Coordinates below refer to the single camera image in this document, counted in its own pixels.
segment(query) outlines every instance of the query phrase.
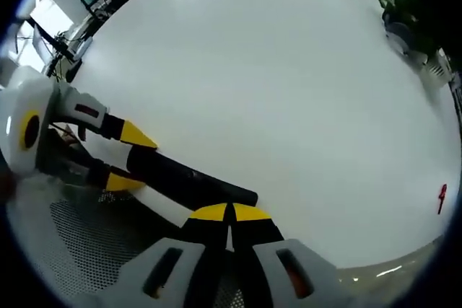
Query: white tabletop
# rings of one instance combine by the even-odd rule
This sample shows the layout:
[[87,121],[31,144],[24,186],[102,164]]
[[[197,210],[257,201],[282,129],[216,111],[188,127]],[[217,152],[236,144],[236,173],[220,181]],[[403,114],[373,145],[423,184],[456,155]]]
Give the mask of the white tabletop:
[[[377,0],[130,0],[73,85],[164,155],[256,191],[286,238],[340,268],[380,263],[443,232],[461,172],[448,87],[427,96],[380,16]],[[85,146],[123,166],[123,145]],[[189,213],[137,196],[177,224]]]

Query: window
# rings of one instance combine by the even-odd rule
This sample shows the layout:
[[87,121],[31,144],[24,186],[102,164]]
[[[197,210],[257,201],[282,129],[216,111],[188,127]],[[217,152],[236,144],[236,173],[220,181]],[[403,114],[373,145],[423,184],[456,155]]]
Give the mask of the window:
[[[52,37],[66,32],[73,25],[53,0],[40,0],[30,15]],[[24,22],[17,34],[17,52],[11,47],[8,56],[18,65],[28,65],[41,72],[48,62],[40,58],[32,45],[33,33],[32,26]],[[53,46],[46,41],[44,43],[46,48],[53,52]]]

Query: green plant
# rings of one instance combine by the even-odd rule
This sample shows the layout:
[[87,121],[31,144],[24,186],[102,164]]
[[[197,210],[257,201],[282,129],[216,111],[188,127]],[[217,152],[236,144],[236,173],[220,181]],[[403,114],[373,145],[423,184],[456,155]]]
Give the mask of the green plant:
[[405,24],[415,36],[415,49],[434,56],[440,45],[436,40],[431,14],[421,0],[378,0],[392,22]]

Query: red object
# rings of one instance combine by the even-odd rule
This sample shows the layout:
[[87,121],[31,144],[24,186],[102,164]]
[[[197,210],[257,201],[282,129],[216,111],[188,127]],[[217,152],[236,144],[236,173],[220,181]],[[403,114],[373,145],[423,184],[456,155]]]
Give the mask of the red object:
[[448,189],[448,185],[443,184],[443,187],[441,188],[441,193],[438,196],[438,198],[440,199],[440,207],[438,209],[438,214],[441,214],[441,208],[443,208],[443,202],[444,202],[445,197],[446,197],[446,190],[447,189]]

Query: metal mesh grating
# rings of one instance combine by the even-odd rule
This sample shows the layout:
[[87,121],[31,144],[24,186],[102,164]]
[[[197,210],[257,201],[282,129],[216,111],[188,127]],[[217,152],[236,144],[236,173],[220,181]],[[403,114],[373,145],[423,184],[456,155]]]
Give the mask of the metal mesh grating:
[[[107,288],[117,281],[119,268],[140,253],[128,246],[117,230],[98,220],[84,220],[66,201],[50,206],[59,236],[66,244],[76,266],[87,279],[90,292]],[[75,292],[73,275],[61,278],[68,294]]]
[[[117,281],[120,267],[176,228],[130,194],[65,186],[38,175],[23,180],[9,202],[12,229],[38,275],[71,306]],[[215,308],[241,308],[243,298],[227,261]]]

